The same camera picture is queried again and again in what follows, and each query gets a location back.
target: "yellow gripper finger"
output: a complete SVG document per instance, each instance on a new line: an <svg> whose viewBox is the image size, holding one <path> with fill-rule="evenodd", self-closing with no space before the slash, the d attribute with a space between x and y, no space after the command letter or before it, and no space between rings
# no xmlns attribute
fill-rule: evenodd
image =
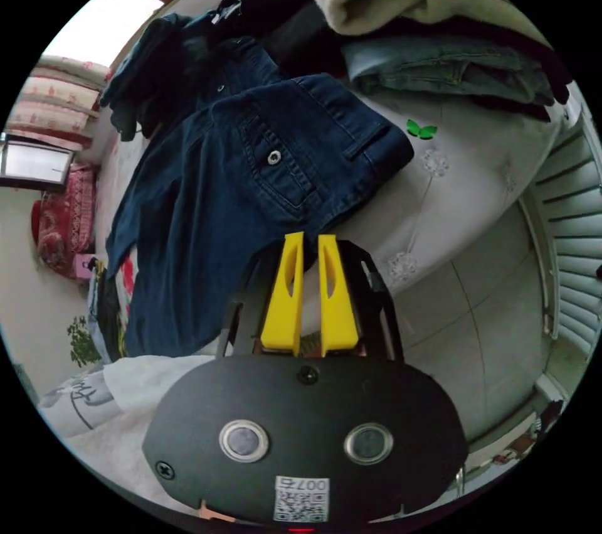
<svg viewBox="0 0 602 534"><path fill-rule="evenodd" d="M299 353L303 304L303 232L285 236L261 343L267 350Z"/></svg>
<svg viewBox="0 0 602 534"><path fill-rule="evenodd" d="M322 356L332 350L353 350L359 335L335 235L318 236L318 265Z"/></svg>

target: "bed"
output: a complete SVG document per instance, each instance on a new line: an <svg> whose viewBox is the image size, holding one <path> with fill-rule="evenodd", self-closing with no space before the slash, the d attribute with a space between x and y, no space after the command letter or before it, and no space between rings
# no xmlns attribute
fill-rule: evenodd
<svg viewBox="0 0 602 534"><path fill-rule="evenodd" d="M564 121L558 104L549 109L551 123L543 123L461 97L386 90L358 96L408 133L415 158L333 232L372 253L393 294L448 262L499 219L536 175ZM104 240L147 143L140 134L127 143L115 138L105 156L96 216L97 252L105 259ZM124 327L137 272L134 247L116 281ZM305 278L304 334L319 329L318 291L312 267Z"/></svg>

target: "green leaves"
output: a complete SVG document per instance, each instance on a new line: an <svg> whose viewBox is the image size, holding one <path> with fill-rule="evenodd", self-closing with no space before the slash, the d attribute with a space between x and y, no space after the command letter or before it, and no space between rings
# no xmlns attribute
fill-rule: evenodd
<svg viewBox="0 0 602 534"><path fill-rule="evenodd" d="M85 316L76 316L67 327L67 335L71 338L71 360L80 368L100 360L94 342L88 332L88 323Z"/></svg>
<svg viewBox="0 0 602 534"><path fill-rule="evenodd" d="M423 141L429 141L437 132L437 126L424 126L424 128L421 128L414 120L408 120L407 126L408 134L418 137Z"/></svg>

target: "green butterfly sticker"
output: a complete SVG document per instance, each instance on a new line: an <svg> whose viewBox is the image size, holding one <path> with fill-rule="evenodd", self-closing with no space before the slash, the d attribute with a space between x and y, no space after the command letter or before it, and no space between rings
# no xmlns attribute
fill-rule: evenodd
<svg viewBox="0 0 602 534"><path fill-rule="evenodd" d="M423 141L429 141L437 132L437 126L425 126L421 128L414 120L408 120L408 134L418 137Z"/></svg>

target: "denim jeans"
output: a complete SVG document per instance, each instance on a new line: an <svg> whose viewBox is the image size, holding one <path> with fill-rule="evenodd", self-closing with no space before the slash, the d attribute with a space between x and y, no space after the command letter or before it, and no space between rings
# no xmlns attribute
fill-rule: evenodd
<svg viewBox="0 0 602 534"><path fill-rule="evenodd" d="M109 275L138 248L129 356L208 344L257 250L304 231L315 251L413 157L337 80L288 78L252 38L213 48L187 100L190 114L151 139L107 240Z"/></svg>
<svg viewBox="0 0 602 534"><path fill-rule="evenodd" d="M365 92L387 87L554 104L537 61L487 40L401 35L347 43L342 52L349 78Z"/></svg>

